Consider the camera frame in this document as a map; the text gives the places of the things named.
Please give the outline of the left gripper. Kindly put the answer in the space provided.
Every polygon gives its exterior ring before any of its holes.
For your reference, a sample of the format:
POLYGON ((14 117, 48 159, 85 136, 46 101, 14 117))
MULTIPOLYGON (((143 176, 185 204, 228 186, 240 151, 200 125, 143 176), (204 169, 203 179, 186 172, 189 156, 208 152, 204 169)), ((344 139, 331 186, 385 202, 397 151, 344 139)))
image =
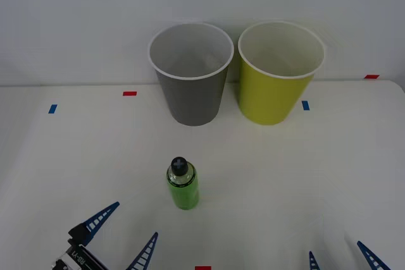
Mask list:
MULTIPOLYGON (((120 205, 115 202, 110 206, 91 216, 86 221, 73 227, 68 234, 70 247, 58 257, 51 266, 52 270, 78 269, 78 270, 107 270, 107 267, 85 247, 91 242, 101 226, 120 205)), ((158 232, 155 232, 144 248, 139 252, 127 270, 147 270, 151 261, 158 232)))

